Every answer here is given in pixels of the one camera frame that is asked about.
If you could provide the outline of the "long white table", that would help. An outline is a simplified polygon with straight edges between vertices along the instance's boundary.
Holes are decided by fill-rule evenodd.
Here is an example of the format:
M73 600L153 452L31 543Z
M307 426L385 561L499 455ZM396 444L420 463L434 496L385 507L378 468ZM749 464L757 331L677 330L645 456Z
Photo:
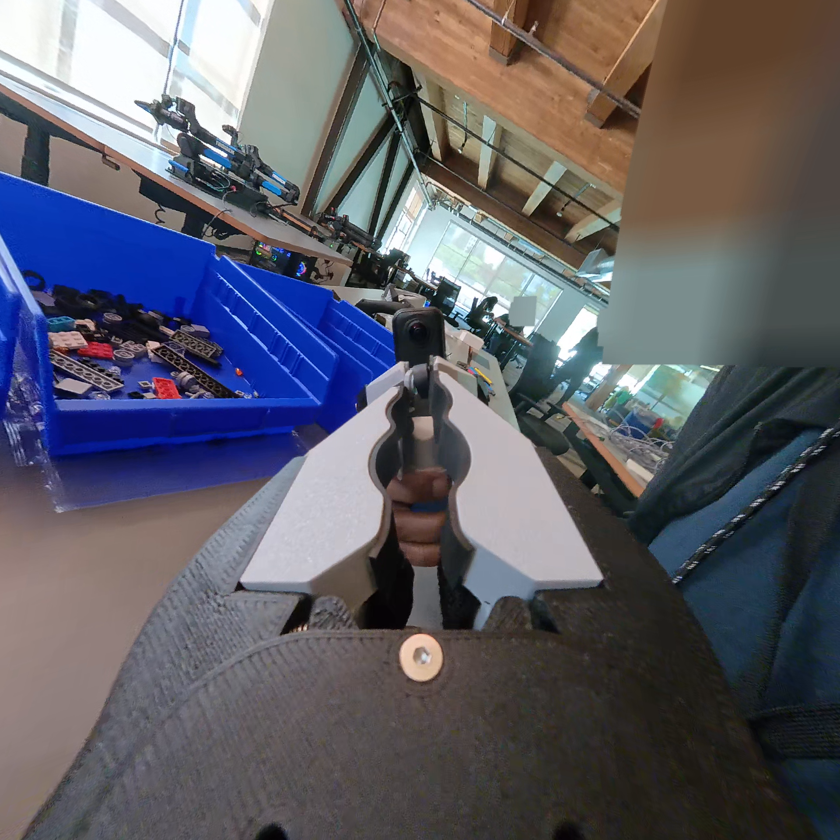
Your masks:
M352 260L338 254L309 235L300 227L275 219L252 215L250 212L226 204L213 196L180 181L169 172L168 150L156 143L142 140L107 122L65 104L47 93L19 80L1 74L2 94L51 125L65 131L76 140L91 147L106 159L124 165L164 189L177 194L192 207L200 209L257 242L287 249L306 256L326 260L334 265L336 275L349 273Z

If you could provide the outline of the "grey desk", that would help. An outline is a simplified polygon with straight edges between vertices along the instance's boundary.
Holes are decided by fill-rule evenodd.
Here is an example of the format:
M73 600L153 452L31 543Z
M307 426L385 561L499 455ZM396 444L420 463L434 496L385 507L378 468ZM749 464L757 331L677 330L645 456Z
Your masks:
M168 584L266 482L56 512L2 442L2 838L67 771Z

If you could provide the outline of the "RGB lit computer tower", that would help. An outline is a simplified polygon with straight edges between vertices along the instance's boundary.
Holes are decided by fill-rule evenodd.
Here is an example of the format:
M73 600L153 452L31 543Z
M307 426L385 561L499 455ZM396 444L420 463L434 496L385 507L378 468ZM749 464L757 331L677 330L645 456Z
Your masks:
M313 282L316 263L317 257L303 255L261 241L255 242L248 260L250 266L306 282Z

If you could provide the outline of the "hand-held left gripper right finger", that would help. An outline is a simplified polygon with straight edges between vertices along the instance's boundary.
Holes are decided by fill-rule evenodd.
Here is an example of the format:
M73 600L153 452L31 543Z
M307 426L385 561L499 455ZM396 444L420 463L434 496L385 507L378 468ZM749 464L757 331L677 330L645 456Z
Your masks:
M431 384L431 415L451 479L438 567L444 628L482 628L507 597L602 584L528 438L456 382Z

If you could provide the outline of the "dense toy brick pile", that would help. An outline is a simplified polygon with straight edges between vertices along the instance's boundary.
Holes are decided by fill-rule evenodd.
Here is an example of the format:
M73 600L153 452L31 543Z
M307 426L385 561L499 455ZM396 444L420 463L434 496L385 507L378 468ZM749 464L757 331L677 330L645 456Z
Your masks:
M46 320L55 399L257 398L203 326L107 290L23 279Z

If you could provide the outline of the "person's right hand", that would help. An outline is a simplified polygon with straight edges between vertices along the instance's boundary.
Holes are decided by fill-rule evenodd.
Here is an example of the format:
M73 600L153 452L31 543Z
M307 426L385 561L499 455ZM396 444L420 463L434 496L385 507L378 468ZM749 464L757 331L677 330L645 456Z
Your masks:
M448 520L450 478L441 469L404 471L388 485L400 550L416 568L434 568Z

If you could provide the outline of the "clear plastic bag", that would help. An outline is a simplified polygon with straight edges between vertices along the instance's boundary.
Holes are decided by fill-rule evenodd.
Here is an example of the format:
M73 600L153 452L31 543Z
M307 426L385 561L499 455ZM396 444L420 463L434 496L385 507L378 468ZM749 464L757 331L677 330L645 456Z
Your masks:
M318 425L288 434L174 446L52 456L33 378L15 362L3 415L3 433L16 467L33 469L57 512L273 477L325 437Z

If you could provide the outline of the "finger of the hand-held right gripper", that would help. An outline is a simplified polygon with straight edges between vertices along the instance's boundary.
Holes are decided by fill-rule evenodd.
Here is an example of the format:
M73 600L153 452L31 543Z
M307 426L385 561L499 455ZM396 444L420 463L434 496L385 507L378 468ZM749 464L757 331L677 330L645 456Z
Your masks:
M361 414L370 408L380 414L389 414L404 397L408 407L412 408L418 397L414 368L408 364L395 364L362 387L356 399L356 413Z
M453 363L442 356L436 355L430 357L428 368L430 371L437 371L440 374L449 375L482 403L490 403L492 389L489 383L463 362Z

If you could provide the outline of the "person's clothed body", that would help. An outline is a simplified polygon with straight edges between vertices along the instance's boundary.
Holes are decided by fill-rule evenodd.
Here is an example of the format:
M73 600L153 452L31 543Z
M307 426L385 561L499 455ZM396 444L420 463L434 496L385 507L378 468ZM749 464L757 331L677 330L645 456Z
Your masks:
M774 777L839 838L839 371L724 366L628 527L703 629Z

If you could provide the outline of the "black office chair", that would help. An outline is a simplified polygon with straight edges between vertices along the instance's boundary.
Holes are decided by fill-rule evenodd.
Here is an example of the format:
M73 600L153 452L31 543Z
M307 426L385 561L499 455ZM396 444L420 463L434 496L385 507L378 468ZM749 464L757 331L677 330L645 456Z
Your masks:
M569 451L571 445L564 434L546 419L559 410L550 408L540 416L530 414L556 387L552 383L552 374L560 349L555 342L538 333L530 341L527 361L517 381L508 389L508 395L520 432L536 447L547 449L553 456L561 456Z

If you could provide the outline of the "white table with pens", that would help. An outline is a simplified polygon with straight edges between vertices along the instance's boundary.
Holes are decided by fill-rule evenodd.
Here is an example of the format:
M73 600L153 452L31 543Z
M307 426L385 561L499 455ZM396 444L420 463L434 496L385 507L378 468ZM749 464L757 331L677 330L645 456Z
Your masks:
M489 407L499 416L506 417L512 406L496 357L485 350L483 339L474 333L455 328L447 321L444 329L448 362L474 384L482 382L487 389Z

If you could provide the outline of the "cluttered wood edged table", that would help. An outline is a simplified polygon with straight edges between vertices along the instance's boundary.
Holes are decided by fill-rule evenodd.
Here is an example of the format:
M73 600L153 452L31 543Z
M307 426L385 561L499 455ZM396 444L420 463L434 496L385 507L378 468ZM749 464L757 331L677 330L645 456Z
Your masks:
M563 411L569 418L566 432L570 442L586 442L597 453L596 464L604 463L634 499L642 496L657 468L658 455L652 445L621 434L621 426L609 427L578 401L563 404Z

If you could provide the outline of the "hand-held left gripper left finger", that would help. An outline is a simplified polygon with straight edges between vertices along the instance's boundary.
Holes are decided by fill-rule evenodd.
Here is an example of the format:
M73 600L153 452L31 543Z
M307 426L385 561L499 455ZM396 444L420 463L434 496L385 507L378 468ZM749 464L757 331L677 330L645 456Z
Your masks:
M310 451L239 583L250 592L333 596L373 627L404 627L413 572L393 522L389 484L411 437L411 396L390 385Z

